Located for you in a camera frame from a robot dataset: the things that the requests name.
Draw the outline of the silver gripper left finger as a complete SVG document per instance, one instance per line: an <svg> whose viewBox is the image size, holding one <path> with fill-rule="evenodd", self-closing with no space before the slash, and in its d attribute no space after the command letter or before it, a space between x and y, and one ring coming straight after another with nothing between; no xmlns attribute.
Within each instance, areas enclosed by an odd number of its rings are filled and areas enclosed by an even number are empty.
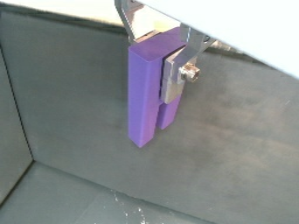
<svg viewBox="0 0 299 224"><path fill-rule="evenodd" d="M159 33L155 23L143 18L146 6L142 3L136 0L115 0L115 6L131 45L143 42Z"/></svg>

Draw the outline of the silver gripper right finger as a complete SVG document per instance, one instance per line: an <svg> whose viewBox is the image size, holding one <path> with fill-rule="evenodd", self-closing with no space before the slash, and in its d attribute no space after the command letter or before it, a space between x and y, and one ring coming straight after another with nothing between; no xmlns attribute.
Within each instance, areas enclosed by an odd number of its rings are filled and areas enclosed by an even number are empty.
<svg viewBox="0 0 299 224"><path fill-rule="evenodd" d="M160 98L170 104L183 93L184 83L199 79L200 69L195 66L198 56L216 41L215 38L180 24L180 40L184 46L179 48L163 62L163 84Z"/></svg>

